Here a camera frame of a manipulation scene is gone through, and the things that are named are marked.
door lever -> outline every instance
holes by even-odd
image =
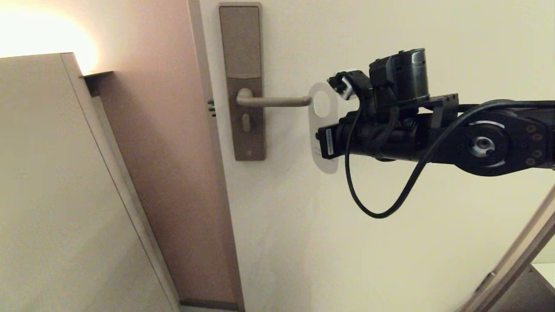
[[[249,88],[239,90],[237,104],[246,107],[304,107],[312,103],[311,97],[255,98]]]

black cable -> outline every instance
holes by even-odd
[[[365,146],[365,151],[367,153],[375,154],[378,158],[383,158],[380,148],[387,141],[387,139],[389,139],[389,136],[391,135],[393,130],[395,130],[395,127],[399,125],[399,113],[399,106],[393,106],[390,109],[389,120],[387,122],[386,128],[382,132],[380,132],[376,139],[373,139],[372,141],[370,141],[370,144]]]
[[[410,194],[410,192],[412,190],[412,187],[415,185],[416,180],[418,179],[418,176],[420,175],[420,173],[422,173],[422,170],[424,169],[426,164],[429,163],[432,160],[433,155],[438,150],[438,148],[443,143],[443,141],[451,134],[451,132],[455,128],[457,128],[459,125],[461,125],[463,122],[465,122],[468,118],[472,117],[476,113],[479,113],[483,110],[489,110],[489,109],[497,109],[497,108],[542,108],[542,107],[555,108],[555,102],[554,101],[509,102],[508,100],[490,101],[490,102],[484,103],[482,105],[472,107],[468,111],[464,112],[457,119],[455,119],[455,121],[453,121],[440,134],[440,136],[437,137],[437,139],[432,143],[432,145],[428,148],[426,153],[422,156],[422,158],[416,164],[414,170],[412,171],[411,176],[409,177],[409,179],[407,181],[407,184],[405,184],[405,187],[403,188],[403,191],[401,192],[401,194],[399,195],[397,200],[393,203],[393,205],[389,209],[387,209],[386,211],[384,211],[382,213],[374,213],[374,212],[371,212],[370,210],[368,210],[360,202],[358,196],[356,195],[355,188],[352,185],[351,167],[349,165],[349,154],[351,152],[351,146],[350,145],[351,145],[352,134],[353,134],[353,131],[356,127],[356,123],[359,121],[359,117],[360,117],[360,114],[361,114],[361,108],[359,107],[359,110],[356,113],[355,120],[353,121],[351,131],[349,132],[349,137],[347,138],[347,145],[345,146],[345,172],[346,172],[346,175],[347,175],[347,183],[349,185],[349,190],[351,192],[351,196],[352,196],[353,200],[355,201],[355,203],[359,206],[359,208],[364,213],[366,213],[367,215],[371,216],[372,218],[376,218],[376,219],[387,218],[390,215],[392,215],[395,211],[397,211],[399,209],[399,207],[401,207],[401,205],[403,204],[405,199]]]

beige wall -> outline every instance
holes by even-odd
[[[238,301],[225,184],[214,165],[221,160],[210,142],[187,2],[0,2],[8,10],[63,21],[52,38],[36,36],[44,23],[13,36],[15,45],[43,47],[26,54],[56,52],[44,46],[63,42],[58,52],[84,51],[76,51],[90,67],[83,70],[116,71],[101,86],[105,110],[181,298]],[[3,35],[29,25],[6,15],[14,18]],[[88,40],[60,40],[69,26]]]

white door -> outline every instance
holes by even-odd
[[[201,1],[231,216],[247,311],[454,311],[473,293],[549,191],[554,174],[495,178],[430,164],[402,208],[375,220],[352,201],[340,159],[319,171],[307,108],[266,108],[268,158],[236,162],[218,15]],[[461,103],[555,99],[555,3],[310,1],[262,3],[264,95],[307,95],[339,70],[426,48],[432,95]],[[357,108],[340,103],[339,116]],[[414,163],[351,157],[375,211]]]
[[[0,59],[0,311],[175,311],[77,72],[60,54]]]

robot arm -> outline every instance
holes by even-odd
[[[318,129],[322,157],[345,155],[351,194],[371,217],[395,212],[428,162],[454,164],[482,176],[554,166],[555,101],[461,105],[457,94],[430,97],[424,49],[376,60],[370,64],[370,77],[361,71],[340,72],[328,82],[344,99],[357,96],[360,106],[337,124]],[[420,113],[420,108],[429,112]],[[418,162],[401,196],[385,213],[370,212],[356,197],[351,153]]]

